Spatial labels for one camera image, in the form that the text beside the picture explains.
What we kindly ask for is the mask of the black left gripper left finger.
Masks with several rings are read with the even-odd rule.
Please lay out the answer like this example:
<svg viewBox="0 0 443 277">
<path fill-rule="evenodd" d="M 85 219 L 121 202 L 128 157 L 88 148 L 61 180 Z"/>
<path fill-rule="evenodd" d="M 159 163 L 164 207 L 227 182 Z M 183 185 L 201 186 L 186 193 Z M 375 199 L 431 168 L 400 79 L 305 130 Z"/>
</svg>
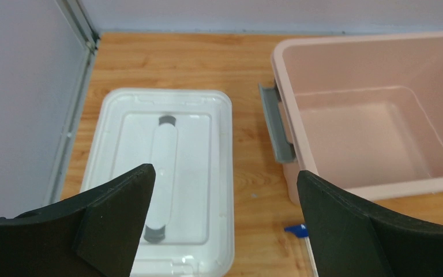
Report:
<svg viewBox="0 0 443 277">
<path fill-rule="evenodd" d="M 0 218 L 0 276 L 129 276 L 154 189 L 151 164 Z"/>
</svg>

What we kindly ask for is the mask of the pink plastic storage bin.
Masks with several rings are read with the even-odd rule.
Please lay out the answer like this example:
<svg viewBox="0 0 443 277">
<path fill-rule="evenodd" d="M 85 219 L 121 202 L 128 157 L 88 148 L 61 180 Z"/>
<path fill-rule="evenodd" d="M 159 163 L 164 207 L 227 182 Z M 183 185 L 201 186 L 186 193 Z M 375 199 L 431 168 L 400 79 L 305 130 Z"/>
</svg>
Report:
<svg viewBox="0 0 443 277">
<path fill-rule="evenodd" d="M 287 39 L 260 88 L 288 195 L 308 170 L 368 200 L 443 192 L 443 31 Z"/>
</svg>

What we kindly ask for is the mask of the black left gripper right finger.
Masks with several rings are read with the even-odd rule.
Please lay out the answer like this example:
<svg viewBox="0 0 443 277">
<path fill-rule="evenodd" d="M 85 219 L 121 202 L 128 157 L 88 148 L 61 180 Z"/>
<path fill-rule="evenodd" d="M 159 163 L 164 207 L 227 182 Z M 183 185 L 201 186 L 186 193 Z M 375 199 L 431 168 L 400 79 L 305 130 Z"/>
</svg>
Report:
<svg viewBox="0 0 443 277">
<path fill-rule="evenodd" d="M 302 170 L 296 182 L 319 276 L 443 276 L 443 225 Z"/>
</svg>

